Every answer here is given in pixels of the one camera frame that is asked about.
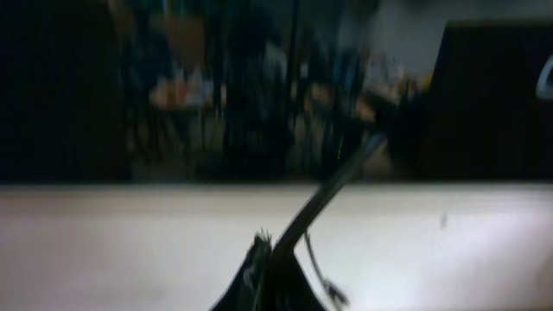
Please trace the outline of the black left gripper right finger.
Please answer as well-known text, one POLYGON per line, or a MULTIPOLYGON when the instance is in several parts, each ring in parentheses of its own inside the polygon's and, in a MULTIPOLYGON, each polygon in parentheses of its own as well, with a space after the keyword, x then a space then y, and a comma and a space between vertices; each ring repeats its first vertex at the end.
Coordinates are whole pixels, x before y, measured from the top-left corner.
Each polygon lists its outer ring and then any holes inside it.
POLYGON ((326 311, 295 255, 270 266, 270 311, 326 311))

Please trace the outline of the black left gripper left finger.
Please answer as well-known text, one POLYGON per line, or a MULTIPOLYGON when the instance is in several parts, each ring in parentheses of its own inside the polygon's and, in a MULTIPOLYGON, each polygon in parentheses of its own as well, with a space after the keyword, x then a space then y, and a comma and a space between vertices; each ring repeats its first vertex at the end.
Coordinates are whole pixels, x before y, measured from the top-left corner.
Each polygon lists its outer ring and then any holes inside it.
POLYGON ((271 252, 271 235, 257 232, 235 277, 210 311, 260 310, 271 252))

